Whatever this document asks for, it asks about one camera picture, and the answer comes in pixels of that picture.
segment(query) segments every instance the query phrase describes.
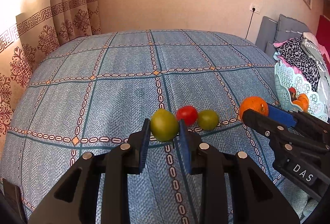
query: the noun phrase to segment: plastic basket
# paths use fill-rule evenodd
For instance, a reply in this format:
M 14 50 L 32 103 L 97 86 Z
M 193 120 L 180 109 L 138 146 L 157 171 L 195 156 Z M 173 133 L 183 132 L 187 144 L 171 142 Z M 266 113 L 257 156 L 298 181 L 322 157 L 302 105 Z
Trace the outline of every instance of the plastic basket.
M 299 94 L 306 94 L 309 99 L 307 112 L 323 121 L 328 120 L 328 115 L 324 113 L 324 104 L 320 102 L 317 92 L 311 90 L 311 84 L 305 81 L 303 76 L 295 74 L 291 67 L 285 64 L 275 65 L 275 87 L 279 103 L 282 109 L 288 111 L 302 111 L 301 107 L 291 102 L 289 88 L 294 87 Z

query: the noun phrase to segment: fruit in basket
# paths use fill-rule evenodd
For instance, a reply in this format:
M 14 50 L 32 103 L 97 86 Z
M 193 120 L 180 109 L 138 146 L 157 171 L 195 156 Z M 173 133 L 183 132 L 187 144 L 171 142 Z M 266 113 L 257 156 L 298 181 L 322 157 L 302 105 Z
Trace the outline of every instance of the fruit in basket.
M 300 94 L 298 96 L 297 100 L 293 101 L 293 104 L 300 106 L 303 111 L 307 112 L 308 106 L 309 106 L 309 99 L 308 99 L 307 95 Z
M 297 109 L 293 108 L 292 102 L 290 101 L 290 94 L 288 93 L 288 89 L 293 86 L 297 92 L 296 97 L 301 93 L 306 94 L 309 99 L 309 106 L 307 112 L 318 118 L 322 121 L 327 122 L 328 115 L 324 111 L 326 111 L 326 107 L 324 107 L 324 103 L 320 100 L 320 96 L 318 93 L 312 91 L 311 84 L 304 80 L 301 74 L 295 74 L 292 71 L 291 67 L 286 67 L 286 65 L 281 64 L 279 65 L 276 63 L 275 65 L 275 80 L 276 82 L 276 93 L 278 96 L 278 101 L 281 104 L 281 108 L 283 110 L 293 110 L 296 111 Z
M 158 141 L 166 142 L 177 135 L 179 123 L 171 112 L 160 108 L 151 117 L 150 131 Z
M 309 99 L 308 99 L 307 95 L 305 95 L 305 94 L 299 94 L 299 96 L 298 96 L 297 99 L 299 100 L 299 99 L 302 99 L 302 98 L 306 99 L 308 101 L 308 103 L 309 103 Z
M 253 109 L 261 113 L 262 115 L 268 116 L 268 105 L 265 100 L 258 96 L 251 96 L 243 100 L 240 105 L 239 115 L 240 120 L 243 121 L 243 112 L 248 109 Z
M 299 107 L 301 107 L 301 109 L 303 111 L 305 111 L 305 109 L 304 109 L 304 103 L 303 102 L 301 102 L 299 100 L 293 100 L 292 103 L 298 105 Z
M 218 125 L 219 117 L 214 110 L 205 109 L 198 113 L 197 122 L 203 130 L 211 131 Z
M 184 119 L 184 123 L 189 126 L 196 122 L 198 112 L 193 106 L 184 106 L 177 112 L 177 120 Z
M 294 87 L 289 88 L 289 93 L 290 93 L 291 101 L 297 100 L 297 91 Z

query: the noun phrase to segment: curtain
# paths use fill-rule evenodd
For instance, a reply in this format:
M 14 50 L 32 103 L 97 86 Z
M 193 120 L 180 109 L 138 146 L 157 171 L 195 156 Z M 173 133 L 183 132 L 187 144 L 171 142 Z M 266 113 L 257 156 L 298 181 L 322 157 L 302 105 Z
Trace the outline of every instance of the curtain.
M 318 43 L 323 45 L 330 54 L 330 19 L 323 15 L 320 15 L 320 20 L 318 21 L 316 38 Z
M 0 14 L 1 158 L 13 112 L 38 64 L 69 40 L 101 34 L 101 27 L 97 0 L 0 0 Z

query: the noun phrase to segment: orange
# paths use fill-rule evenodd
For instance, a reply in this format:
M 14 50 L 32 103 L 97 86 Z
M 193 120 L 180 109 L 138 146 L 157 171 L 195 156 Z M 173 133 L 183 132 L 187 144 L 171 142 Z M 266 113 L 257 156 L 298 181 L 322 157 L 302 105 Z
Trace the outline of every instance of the orange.
M 298 106 L 300 106 L 302 109 L 303 109 L 303 111 L 307 111 L 307 109 L 308 109 L 308 106 L 309 106 L 309 99 L 308 99 L 308 97 L 307 97 L 307 95 L 305 95 L 305 94 L 300 94 L 299 96 L 298 96 L 298 99 L 297 99 L 298 101 L 300 101 L 301 103 L 302 103 L 302 106 L 300 106 L 300 105 L 298 105 Z
M 297 99 L 299 100 L 299 99 L 301 99 L 301 98 L 306 99 L 306 100 L 308 101 L 308 103 L 309 103 L 309 99 L 308 99 L 307 95 L 305 95 L 305 94 L 299 94 L 299 96 L 298 96 Z
M 300 100 L 293 100 L 292 103 L 301 107 L 301 109 L 305 112 L 308 109 L 308 103 L 306 102 L 305 98 L 301 98 Z
M 253 109 L 261 113 L 262 115 L 268 116 L 268 105 L 265 100 L 258 96 L 248 97 L 243 100 L 242 104 L 240 105 L 240 120 L 242 120 L 243 112 L 248 109 Z

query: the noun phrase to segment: checkered pattern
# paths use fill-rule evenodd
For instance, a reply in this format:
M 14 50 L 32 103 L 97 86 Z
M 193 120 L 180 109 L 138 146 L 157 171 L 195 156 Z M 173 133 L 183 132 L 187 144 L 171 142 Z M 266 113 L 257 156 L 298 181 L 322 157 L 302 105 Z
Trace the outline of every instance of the checkered pattern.
M 293 197 L 272 168 L 268 140 L 238 119 L 248 96 L 278 104 L 272 64 L 248 40 L 222 33 L 146 30 L 72 40 L 31 78 L 7 134 L 0 176 L 20 186 L 29 216 L 84 152 L 110 151 L 159 107 L 175 113 L 193 105 L 220 118 L 210 132 L 191 126 L 203 141 L 226 153 L 244 150 Z M 132 223 L 197 223 L 201 177 L 185 173 L 174 143 L 175 149 L 152 136 L 146 168 L 129 176 Z M 99 223 L 100 203 L 97 210 Z

